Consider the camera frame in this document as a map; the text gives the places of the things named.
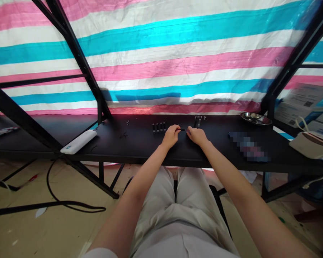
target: qr code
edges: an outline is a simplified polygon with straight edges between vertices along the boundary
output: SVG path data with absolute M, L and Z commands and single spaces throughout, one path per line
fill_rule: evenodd
M 307 101 L 307 102 L 304 104 L 304 106 L 311 107 L 311 106 L 312 106 L 312 104 L 313 104 L 313 102 Z

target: hand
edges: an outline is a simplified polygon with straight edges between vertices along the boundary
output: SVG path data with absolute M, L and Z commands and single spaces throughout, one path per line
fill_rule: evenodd
M 191 126 L 188 127 L 187 135 L 189 138 L 201 147 L 201 144 L 208 142 L 206 137 L 205 131 L 202 129 L 192 128 Z
M 165 146 L 167 149 L 170 149 L 173 145 L 175 145 L 178 140 L 180 129 L 181 128 L 179 127 L 179 125 L 171 125 L 165 132 L 165 136 L 161 145 Z

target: person's left hand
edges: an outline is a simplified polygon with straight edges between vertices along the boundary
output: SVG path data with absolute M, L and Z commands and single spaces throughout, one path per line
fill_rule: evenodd
M 178 140 L 178 134 L 180 132 L 179 125 L 171 125 L 169 129 L 165 132 L 165 136 L 161 145 L 165 146 L 167 149 L 170 149 Z

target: black tabletop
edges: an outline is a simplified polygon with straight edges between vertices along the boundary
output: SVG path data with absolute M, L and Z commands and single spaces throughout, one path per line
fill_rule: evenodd
M 206 132 L 213 145 L 238 169 L 248 171 L 323 174 L 323 161 L 308 159 L 289 146 L 289 141 L 273 130 L 273 126 L 256 127 L 236 115 L 202 116 L 200 128 Z M 194 125 L 194 115 L 114 115 L 97 129 L 98 135 L 77 154 L 73 160 L 142 164 L 161 144 L 163 132 L 152 130 L 152 123 L 165 122 L 166 127 L 178 124 L 181 128 Z M 271 158 L 270 162 L 247 162 L 230 143 L 229 132 L 247 132 Z M 180 132 L 178 142 L 170 149 L 163 165 L 205 167 L 210 163 L 201 149 L 185 132 Z
M 62 145 L 72 141 L 97 121 L 97 115 L 33 115 L 32 118 Z M 0 116 L 0 130 L 12 126 L 17 125 L 7 117 Z M 10 151 L 51 152 L 23 129 L 0 136 L 0 153 L 4 155 Z

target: person's right hand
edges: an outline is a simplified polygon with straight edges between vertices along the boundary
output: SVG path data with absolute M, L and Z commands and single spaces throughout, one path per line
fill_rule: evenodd
M 196 143 L 199 146 L 208 141 L 205 131 L 203 131 L 200 128 L 192 128 L 191 126 L 189 126 L 187 135 L 194 143 Z

